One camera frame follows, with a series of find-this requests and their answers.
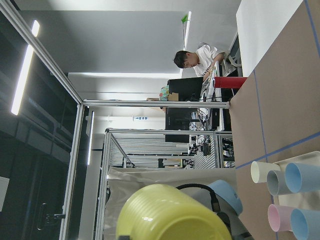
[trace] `pink cup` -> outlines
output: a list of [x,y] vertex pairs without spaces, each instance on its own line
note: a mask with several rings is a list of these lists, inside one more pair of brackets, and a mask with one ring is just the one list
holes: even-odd
[[270,227],[275,232],[291,231],[290,217],[294,207],[271,204],[268,208]]

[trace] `white tray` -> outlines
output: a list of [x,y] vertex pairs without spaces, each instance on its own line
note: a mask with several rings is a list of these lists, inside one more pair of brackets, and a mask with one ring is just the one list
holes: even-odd
[[[320,151],[313,151],[274,163],[280,166],[282,172],[285,172],[289,163],[320,166]],[[320,211],[320,190],[280,195],[278,197],[275,196],[274,199],[275,202],[278,200],[279,205]]]

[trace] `yellow-green plastic cup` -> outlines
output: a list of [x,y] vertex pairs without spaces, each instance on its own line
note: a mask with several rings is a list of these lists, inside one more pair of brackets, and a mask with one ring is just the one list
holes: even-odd
[[116,226],[116,239],[232,240],[222,220],[198,201],[164,184],[135,192],[124,204]]

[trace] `black monitor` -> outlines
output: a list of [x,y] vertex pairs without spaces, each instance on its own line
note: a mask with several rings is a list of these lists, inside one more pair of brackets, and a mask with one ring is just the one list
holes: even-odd
[[[198,121],[192,119],[191,116],[192,112],[196,111],[196,108],[167,107],[165,111],[165,129],[189,131],[190,122]],[[189,143],[189,135],[166,134],[165,142]]]
[[168,81],[169,93],[179,94],[180,102],[197,102],[200,99],[203,80],[203,77],[170,79]]

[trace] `red object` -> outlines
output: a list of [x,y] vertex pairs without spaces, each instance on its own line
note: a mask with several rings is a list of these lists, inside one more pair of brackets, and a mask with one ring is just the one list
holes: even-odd
[[221,89],[239,89],[247,80],[247,77],[236,76],[216,76],[214,77],[214,87]]

